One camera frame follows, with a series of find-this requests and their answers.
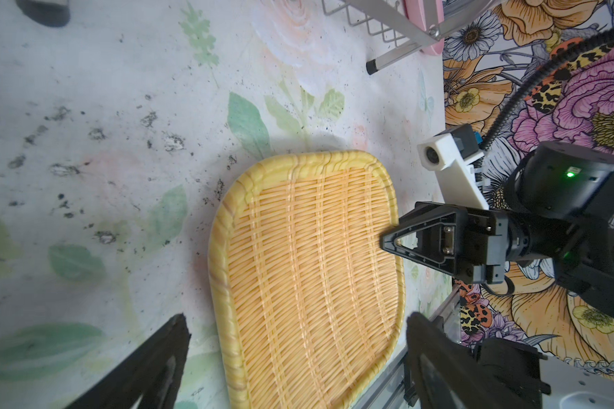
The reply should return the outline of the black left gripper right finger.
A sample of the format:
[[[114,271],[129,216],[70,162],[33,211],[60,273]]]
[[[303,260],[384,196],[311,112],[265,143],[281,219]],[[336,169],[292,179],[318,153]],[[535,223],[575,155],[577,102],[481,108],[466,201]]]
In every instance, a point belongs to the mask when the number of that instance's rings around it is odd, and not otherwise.
[[[421,313],[407,319],[407,363],[422,408],[490,408],[489,378]]]

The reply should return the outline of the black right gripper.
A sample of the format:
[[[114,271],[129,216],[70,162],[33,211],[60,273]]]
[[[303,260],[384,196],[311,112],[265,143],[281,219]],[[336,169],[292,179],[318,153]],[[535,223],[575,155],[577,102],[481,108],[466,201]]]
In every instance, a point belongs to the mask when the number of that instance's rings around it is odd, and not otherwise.
[[[504,187],[506,211],[417,202],[380,248],[432,269],[496,284],[491,265],[549,259],[558,286],[614,318],[614,155],[541,143]]]

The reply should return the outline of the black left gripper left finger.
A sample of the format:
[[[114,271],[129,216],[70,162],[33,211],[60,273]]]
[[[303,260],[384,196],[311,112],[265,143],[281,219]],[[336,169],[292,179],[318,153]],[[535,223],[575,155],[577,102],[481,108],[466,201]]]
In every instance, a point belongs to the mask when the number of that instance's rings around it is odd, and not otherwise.
[[[191,335],[174,315],[70,408],[172,408],[177,400]]]

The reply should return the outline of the yellow woven-pattern tray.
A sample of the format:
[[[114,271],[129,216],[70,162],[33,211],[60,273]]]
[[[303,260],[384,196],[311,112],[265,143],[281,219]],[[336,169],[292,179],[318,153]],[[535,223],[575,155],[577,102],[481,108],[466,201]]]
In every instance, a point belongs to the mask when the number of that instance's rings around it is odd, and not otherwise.
[[[405,318],[392,180],[363,151],[286,154],[243,173],[218,207],[208,270],[233,408],[349,408]]]

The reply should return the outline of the pink plastic plate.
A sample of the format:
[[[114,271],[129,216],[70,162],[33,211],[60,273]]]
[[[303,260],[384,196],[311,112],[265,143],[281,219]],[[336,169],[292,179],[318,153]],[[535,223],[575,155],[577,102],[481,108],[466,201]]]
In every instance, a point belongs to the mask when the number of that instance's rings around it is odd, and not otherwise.
[[[404,9],[408,20],[426,33],[444,20],[441,0],[405,0]]]

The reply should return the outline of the chrome two-tier dish rack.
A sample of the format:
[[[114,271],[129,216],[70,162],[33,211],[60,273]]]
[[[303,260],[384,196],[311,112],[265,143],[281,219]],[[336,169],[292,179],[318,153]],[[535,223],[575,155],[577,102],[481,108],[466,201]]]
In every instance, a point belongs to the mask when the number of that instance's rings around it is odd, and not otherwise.
[[[387,52],[366,62],[367,73],[374,75],[417,52],[441,54],[447,37],[499,4],[491,0],[442,2],[444,20],[430,33],[408,20],[404,1],[322,1],[321,5],[324,15],[342,13],[350,27],[364,27],[368,35],[389,46]]]

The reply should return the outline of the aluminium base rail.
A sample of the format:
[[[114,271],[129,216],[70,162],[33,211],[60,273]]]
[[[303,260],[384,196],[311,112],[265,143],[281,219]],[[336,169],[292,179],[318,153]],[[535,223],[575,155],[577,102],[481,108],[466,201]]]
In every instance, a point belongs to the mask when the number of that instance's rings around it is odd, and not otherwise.
[[[433,312],[431,322],[457,344],[462,337],[460,285]],[[407,347],[402,348],[371,383],[353,408],[420,408],[413,379],[406,366]]]

